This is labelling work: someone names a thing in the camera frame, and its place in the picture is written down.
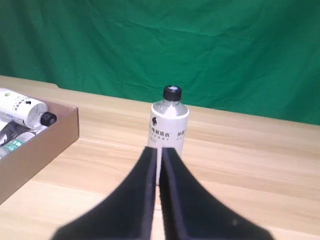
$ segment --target logo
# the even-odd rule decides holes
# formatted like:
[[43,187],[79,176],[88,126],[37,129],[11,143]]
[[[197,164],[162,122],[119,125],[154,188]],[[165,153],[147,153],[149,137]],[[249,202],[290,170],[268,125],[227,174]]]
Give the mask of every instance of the logo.
[[156,126],[157,125],[157,119],[156,119],[157,117],[154,117],[154,118],[152,118],[152,124],[153,124],[153,126]]

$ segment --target green screen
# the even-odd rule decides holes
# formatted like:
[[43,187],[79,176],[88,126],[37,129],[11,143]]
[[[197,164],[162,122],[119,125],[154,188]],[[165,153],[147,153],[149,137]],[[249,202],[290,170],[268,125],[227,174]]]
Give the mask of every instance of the green screen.
[[0,0],[0,75],[320,125],[319,0]]

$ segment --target bottle neck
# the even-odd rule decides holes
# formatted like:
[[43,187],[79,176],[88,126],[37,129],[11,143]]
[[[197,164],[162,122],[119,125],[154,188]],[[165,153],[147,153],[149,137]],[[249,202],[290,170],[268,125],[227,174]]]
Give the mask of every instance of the bottle neck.
[[176,106],[180,103],[179,101],[168,101],[166,99],[163,99],[162,102],[167,106]]

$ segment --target wooden table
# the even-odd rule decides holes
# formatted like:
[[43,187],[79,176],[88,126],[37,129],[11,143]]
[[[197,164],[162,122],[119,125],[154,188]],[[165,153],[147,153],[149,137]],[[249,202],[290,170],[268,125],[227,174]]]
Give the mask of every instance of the wooden table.
[[[4,76],[0,87],[79,107],[79,140],[0,205],[0,239],[49,239],[126,177],[151,104]],[[189,108],[182,159],[199,182],[277,240],[319,240],[320,126]],[[161,217],[157,198],[153,239],[163,239]]]

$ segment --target black bottle cap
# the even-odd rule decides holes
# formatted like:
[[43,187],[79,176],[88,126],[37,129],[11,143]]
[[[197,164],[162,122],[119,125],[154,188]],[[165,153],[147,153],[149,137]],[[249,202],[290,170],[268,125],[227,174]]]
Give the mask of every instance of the black bottle cap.
[[167,101],[180,101],[182,98],[182,89],[175,85],[165,86],[162,97]]
[[57,116],[49,111],[45,112],[40,118],[40,123],[43,126],[49,127],[57,121]]

